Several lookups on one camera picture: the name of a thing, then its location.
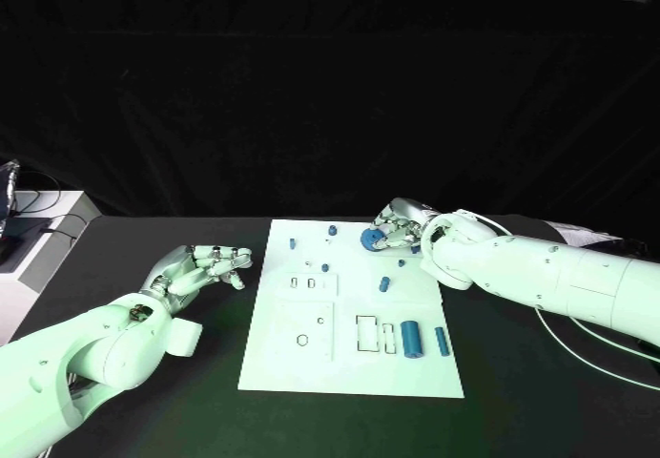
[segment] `robotic hand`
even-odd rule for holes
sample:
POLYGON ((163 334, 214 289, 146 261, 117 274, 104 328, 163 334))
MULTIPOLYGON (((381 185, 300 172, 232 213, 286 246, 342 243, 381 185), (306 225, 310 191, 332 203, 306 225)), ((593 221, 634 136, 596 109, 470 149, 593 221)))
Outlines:
POLYGON ((181 246, 139 293, 0 348, 0 457, 38 456, 110 398, 142 385, 166 353, 193 355, 202 326, 173 315, 205 285, 245 287, 235 269, 253 265, 251 254, 181 246))
POLYGON ((512 235, 459 210, 395 198, 362 235, 371 251, 421 246, 421 268, 451 288, 477 283, 536 309, 601 324, 660 346, 660 264, 512 235))

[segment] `blue cylinder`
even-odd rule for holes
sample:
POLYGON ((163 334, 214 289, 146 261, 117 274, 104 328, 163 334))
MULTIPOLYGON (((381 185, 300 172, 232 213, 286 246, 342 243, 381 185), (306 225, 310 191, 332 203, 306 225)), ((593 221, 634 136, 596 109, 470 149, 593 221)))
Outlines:
POLYGON ((384 277, 381 280, 381 287, 378 288, 381 290, 381 293, 385 293, 388 291, 389 287, 389 277, 384 277))
POLYGON ((421 358, 423 341, 420 340, 420 325, 417 322, 402 322, 402 337, 404 337, 404 354, 407 358, 421 358))
POLYGON ((437 346, 440 347, 440 354, 443 356, 450 356, 450 347, 447 346, 447 339, 444 337, 444 329, 441 327, 436 328, 437 336, 437 346))

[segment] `white board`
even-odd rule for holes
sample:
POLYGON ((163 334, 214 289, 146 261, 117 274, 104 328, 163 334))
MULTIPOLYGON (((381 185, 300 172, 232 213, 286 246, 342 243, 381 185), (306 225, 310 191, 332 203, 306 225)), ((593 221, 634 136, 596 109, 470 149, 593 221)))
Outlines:
POLYGON ((437 281, 420 268, 421 254, 364 248, 366 228, 355 222, 273 221, 240 389, 464 397, 437 281), (338 226, 335 237, 330 224, 338 226), (322 272, 325 263, 329 272, 322 272), (391 279, 385 293, 378 290, 384 276, 391 279), (378 352, 358 351, 359 315, 376 316, 378 352), (420 359, 404 354, 405 321, 420 323, 420 359), (385 353, 385 323, 394 324, 395 354, 385 353), (440 326, 449 357, 437 345, 440 326))

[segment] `white robotic arm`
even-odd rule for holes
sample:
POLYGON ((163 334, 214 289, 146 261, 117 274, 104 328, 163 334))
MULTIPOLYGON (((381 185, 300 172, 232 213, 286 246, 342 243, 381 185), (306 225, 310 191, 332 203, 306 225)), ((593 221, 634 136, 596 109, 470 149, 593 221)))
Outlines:
POLYGON ((387 237, 372 249, 421 245, 421 267, 444 285, 466 290, 477 283, 523 305, 601 324, 660 346, 660 264, 511 235, 466 210, 453 214, 431 210, 397 198, 375 220, 371 230, 387 237), (398 215, 388 218, 395 208, 398 215))
POLYGON ((173 315, 206 284, 244 288, 234 269, 253 265, 251 254, 179 247, 139 293, 0 348, 0 457, 36 457, 111 397, 142 385, 166 353, 193 355, 202 326, 173 315))

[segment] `black table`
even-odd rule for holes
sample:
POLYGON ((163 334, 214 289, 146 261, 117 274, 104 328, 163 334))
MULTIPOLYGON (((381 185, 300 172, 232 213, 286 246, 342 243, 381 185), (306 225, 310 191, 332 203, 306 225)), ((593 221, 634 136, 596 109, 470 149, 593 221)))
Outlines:
MULTIPOLYGON (((538 220, 498 220, 521 235, 561 241, 538 220)), ((16 338, 136 291, 176 245, 250 247, 255 265, 241 272, 245 290, 206 287, 181 314, 204 324, 193 357, 165 356, 149 381, 106 403, 51 458, 657 456, 660 393, 585 366, 534 310, 479 287, 443 287, 463 400, 240 391, 270 223, 101 217, 90 224, 16 338)), ((564 317, 548 320, 594 362, 660 385, 645 360, 597 343, 564 317)))

